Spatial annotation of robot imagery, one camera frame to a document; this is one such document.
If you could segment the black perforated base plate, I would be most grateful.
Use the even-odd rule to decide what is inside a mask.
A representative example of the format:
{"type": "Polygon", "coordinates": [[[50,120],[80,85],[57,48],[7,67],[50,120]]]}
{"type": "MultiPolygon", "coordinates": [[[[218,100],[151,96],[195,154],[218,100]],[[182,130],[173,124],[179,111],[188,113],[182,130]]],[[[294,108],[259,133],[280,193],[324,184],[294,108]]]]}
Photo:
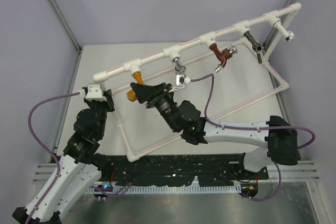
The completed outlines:
{"type": "Polygon", "coordinates": [[[110,167],[102,172],[100,182],[113,178],[118,186],[182,187],[190,186],[195,178],[200,185],[232,185],[233,180],[247,182],[268,179],[266,167],[259,172],[243,170],[244,154],[147,155],[135,162],[126,156],[109,156],[110,167]]]}

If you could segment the dark grey lever faucet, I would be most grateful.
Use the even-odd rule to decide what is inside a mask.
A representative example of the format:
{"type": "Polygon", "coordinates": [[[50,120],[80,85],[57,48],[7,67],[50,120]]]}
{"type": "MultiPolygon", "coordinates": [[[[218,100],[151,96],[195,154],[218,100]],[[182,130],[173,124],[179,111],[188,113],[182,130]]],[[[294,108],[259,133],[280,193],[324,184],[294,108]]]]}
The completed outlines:
{"type": "Polygon", "coordinates": [[[258,63],[262,64],[262,46],[260,45],[260,43],[251,35],[250,31],[246,31],[243,36],[251,43],[251,47],[257,55],[258,63]]]}

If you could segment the chrome lever faucet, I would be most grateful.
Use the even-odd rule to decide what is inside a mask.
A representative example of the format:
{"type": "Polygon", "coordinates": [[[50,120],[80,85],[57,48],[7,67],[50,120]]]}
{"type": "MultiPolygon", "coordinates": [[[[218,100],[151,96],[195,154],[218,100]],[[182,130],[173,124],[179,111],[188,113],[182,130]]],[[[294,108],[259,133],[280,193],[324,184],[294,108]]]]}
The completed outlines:
{"type": "Polygon", "coordinates": [[[180,62],[179,57],[175,57],[172,62],[175,63],[176,74],[184,74],[186,72],[186,67],[180,62]]]}

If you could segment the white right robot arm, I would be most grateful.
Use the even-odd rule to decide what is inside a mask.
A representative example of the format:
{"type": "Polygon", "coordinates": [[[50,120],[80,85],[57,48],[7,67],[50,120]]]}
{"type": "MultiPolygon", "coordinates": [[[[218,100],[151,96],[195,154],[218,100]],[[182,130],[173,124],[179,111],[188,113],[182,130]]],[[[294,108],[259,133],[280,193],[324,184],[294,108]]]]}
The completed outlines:
{"type": "Polygon", "coordinates": [[[148,109],[156,108],[172,132],[179,133],[192,145],[227,142],[255,146],[255,150],[243,154],[243,162],[237,167],[244,179],[271,163],[286,166],[298,163],[298,133],[280,116],[272,115],[266,122],[240,126],[211,123],[190,101],[174,102],[169,83],[149,86],[133,82],[130,87],[140,104],[148,109]]]}

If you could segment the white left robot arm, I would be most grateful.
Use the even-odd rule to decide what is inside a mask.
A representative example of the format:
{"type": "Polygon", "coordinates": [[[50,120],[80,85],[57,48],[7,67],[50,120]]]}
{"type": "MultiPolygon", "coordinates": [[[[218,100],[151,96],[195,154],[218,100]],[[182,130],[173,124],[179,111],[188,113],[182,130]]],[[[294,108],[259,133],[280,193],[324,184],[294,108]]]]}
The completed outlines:
{"type": "Polygon", "coordinates": [[[61,223],[70,208],[96,181],[112,175],[112,161],[97,153],[103,139],[107,114],[115,110],[112,91],[98,84],[83,88],[88,108],[81,110],[74,123],[74,134],[60,158],[53,156],[56,169],[37,196],[25,207],[18,207],[13,218],[19,223],[61,223]]]}

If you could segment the white PVC pipe frame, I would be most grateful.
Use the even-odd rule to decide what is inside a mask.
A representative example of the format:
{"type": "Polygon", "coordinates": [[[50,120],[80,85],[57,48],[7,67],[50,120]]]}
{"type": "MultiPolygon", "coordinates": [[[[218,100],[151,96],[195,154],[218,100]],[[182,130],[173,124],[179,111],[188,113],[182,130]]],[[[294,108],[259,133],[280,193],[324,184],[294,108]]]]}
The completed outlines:
{"type": "MultiPolygon", "coordinates": [[[[274,10],[272,12],[268,12],[266,14],[263,14],[262,16],[259,16],[254,19],[250,20],[244,20],[242,22],[238,22],[230,27],[218,30],[218,31],[212,31],[206,34],[203,34],[199,36],[196,39],[184,42],[180,45],[173,45],[167,48],[162,49],[161,51],[154,53],[149,56],[145,56],[143,58],[137,58],[128,62],[125,62],[123,65],[116,67],[114,69],[110,69],[107,71],[99,72],[93,75],[92,79],[95,83],[100,83],[104,84],[105,81],[109,80],[110,78],[117,76],[121,73],[128,72],[130,75],[133,77],[133,74],[135,72],[141,72],[141,67],[147,64],[150,64],[154,61],[160,60],[162,58],[168,58],[171,62],[175,57],[180,58],[180,53],[184,50],[188,50],[190,48],[196,47],[198,45],[204,45],[209,49],[210,45],[213,43],[216,43],[218,46],[218,43],[216,41],[217,37],[221,37],[226,34],[230,34],[233,32],[238,32],[241,37],[233,42],[231,46],[236,46],[239,44],[244,44],[250,52],[257,57],[256,53],[253,51],[251,47],[251,43],[243,36],[243,34],[246,31],[250,31],[250,27],[253,25],[257,25],[259,23],[268,23],[271,27],[274,27],[274,24],[277,22],[281,22],[282,25],[284,26],[285,29],[289,26],[291,21],[294,19],[298,11],[301,9],[301,4],[300,3],[294,3],[291,4],[283,9],[280,10],[274,10]]],[[[289,83],[282,78],[282,76],[271,66],[269,62],[269,57],[273,50],[275,49],[276,45],[279,43],[280,39],[283,38],[281,33],[276,30],[276,35],[274,40],[270,43],[270,46],[268,48],[264,48],[261,52],[261,57],[262,57],[262,66],[267,69],[267,71],[273,76],[279,83],[279,87],[273,89],[272,91],[265,93],[259,97],[257,97],[254,100],[250,100],[249,102],[242,104],[239,107],[236,107],[236,111],[240,111],[252,104],[255,104],[265,98],[268,98],[271,95],[275,95],[281,91],[285,91],[289,88],[289,83]]],[[[210,55],[214,55],[214,53],[209,49],[209,52],[201,55],[194,57],[190,60],[188,60],[189,63],[196,62],[198,60],[201,60],[205,57],[208,57],[210,55]]]]}

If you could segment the aluminium front rail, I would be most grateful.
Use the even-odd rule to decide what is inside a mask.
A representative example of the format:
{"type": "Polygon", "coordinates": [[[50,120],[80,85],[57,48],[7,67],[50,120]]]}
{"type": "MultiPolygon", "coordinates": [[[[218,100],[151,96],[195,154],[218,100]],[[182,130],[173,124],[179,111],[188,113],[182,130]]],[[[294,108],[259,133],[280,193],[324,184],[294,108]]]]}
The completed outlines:
{"type": "MultiPolygon", "coordinates": [[[[278,165],[282,182],[319,182],[320,177],[313,161],[299,161],[296,166],[278,165]]],[[[44,184],[56,169],[56,164],[45,163],[37,166],[34,184],[44,184]]]]}

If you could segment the brown water faucet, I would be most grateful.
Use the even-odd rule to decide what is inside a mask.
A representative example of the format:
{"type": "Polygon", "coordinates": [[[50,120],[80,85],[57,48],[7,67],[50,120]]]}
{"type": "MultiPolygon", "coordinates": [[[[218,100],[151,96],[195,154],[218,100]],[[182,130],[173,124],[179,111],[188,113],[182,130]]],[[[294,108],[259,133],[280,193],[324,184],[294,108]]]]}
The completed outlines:
{"type": "Polygon", "coordinates": [[[215,72],[223,70],[227,64],[227,61],[235,54],[238,53],[238,50],[235,46],[231,46],[229,48],[225,48],[223,51],[220,51],[217,44],[213,43],[210,45],[209,49],[214,53],[216,58],[220,61],[218,66],[215,69],[215,72]]]}

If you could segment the yellow water faucet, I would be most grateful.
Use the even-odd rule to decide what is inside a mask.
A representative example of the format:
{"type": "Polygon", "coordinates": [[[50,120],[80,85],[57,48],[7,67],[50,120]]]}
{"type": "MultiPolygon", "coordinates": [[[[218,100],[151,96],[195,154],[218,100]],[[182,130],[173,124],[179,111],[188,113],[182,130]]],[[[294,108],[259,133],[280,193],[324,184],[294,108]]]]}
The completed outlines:
{"type": "MultiPolygon", "coordinates": [[[[136,81],[136,83],[137,84],[141,84],[141,85],[144,85],[144,81],[143,81],[143,79],[142,79],[142,74],[141,74],[141,72],[135,72],[134,74],[133,74],[133,78],[135,79],[135,81],[136,81]]],[[[134,91],[131,89],[130,91],[128,91],[127,92],[127,98],[128,98],[128,100],[129,101],[131,101],[131,102],[134,102],[134,101],[136,101],[138,98],[137,98],[137,96],[135,95],[135,93],[134,93],[134,91]]]]}

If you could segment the aluminium frame post left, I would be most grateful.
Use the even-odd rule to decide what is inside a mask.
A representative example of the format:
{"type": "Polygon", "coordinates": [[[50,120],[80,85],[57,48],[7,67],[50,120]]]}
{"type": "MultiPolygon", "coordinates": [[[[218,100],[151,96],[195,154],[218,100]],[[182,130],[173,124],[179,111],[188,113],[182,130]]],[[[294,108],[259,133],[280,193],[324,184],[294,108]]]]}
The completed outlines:
{"type": "Polygon", "coordinates": [[[56,18],[58,19],[61,27],[64,29],[66,35],[70,39],[72,45],[74,46],[77,53],[81,52],[81,46],[80,43],[78,43],[78,40],[76,39],[72,29],[70,28],[70,25],[68,24],[65,15],[63,14],[61,8],[59,7],[56,0],[46,0],[49,6],[51,7],[52,11],[54,12],[56,18]]]}

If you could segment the white chrome-tipped faucet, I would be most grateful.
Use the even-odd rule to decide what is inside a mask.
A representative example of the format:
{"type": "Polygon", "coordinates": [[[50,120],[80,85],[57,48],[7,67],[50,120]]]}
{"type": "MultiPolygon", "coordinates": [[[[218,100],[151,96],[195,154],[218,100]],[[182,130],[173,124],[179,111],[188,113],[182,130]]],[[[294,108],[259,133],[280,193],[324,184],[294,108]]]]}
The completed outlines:
{"type": "Polygon", "coordinates": [[[292,31],[286,30],[281,22],[275,23],[274,27],[281,33],[285,41],[291,42],[294,39],[294,33],[292,31]]]}

